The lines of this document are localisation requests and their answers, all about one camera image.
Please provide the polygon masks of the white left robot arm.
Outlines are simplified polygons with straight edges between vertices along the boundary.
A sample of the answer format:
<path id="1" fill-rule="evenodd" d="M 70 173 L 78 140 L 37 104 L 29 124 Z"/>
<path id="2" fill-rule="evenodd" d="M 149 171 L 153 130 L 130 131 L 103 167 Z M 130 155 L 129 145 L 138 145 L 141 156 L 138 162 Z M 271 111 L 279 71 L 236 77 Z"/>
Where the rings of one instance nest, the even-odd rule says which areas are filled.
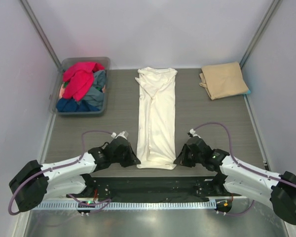
<path id="1" fill-rule="evenodd" d="M 90 197 L 96 190 L 91 174 L 109 168 L 113 163 L 122 167 L 140 164 L 129 141 L 118 135 L 111 142 L 92 148 L 82 155 L 55 163 L 28 162 L 9 182 L 11 203 L 18 212 L 27 212 L 42 201 L 60 196 Z"/>

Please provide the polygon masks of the clear plastic bin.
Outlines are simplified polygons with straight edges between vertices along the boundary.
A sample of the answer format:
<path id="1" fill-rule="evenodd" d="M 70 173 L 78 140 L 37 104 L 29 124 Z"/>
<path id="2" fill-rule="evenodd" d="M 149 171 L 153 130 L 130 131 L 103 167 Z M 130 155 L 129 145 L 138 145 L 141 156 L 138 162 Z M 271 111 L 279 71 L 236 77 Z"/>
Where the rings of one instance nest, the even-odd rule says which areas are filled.
<path id="1" fill-rule="evenodd" d="M 101 117 L 108 102 L 108 57 L 74 57 L 61 63 L 50 112 L 69 117 Z"/>

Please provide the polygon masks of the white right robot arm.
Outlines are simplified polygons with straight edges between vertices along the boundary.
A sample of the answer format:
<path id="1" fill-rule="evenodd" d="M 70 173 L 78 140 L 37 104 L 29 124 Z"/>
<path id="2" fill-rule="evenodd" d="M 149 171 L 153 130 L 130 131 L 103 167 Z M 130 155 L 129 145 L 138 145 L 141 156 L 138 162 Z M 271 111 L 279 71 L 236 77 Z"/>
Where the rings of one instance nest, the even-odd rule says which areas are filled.
<path id="1" fill-rule="evenodd" d="M 221 149 L 211 149 L 198 136 L 184 144 L 174 164 L 194 167 L 201 164 L 216 172 L 217 189 L 248 197 L 269 207 L 283 221 L 296 226 L 296 175 L 263 170 L 234 158 Z"/>

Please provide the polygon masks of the white t shirt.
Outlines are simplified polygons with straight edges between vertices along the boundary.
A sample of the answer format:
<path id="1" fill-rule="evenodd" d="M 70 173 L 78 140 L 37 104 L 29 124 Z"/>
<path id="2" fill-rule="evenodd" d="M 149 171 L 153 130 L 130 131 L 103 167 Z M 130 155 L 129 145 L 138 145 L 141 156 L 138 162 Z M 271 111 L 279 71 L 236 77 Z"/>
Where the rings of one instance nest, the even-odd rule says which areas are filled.
<path id="1" fill-rule="evenodd" d="M 175 116 L 177 70 L 138 70 L 139 118 L 137 168 L 172 170 L 176 167 Z"/>

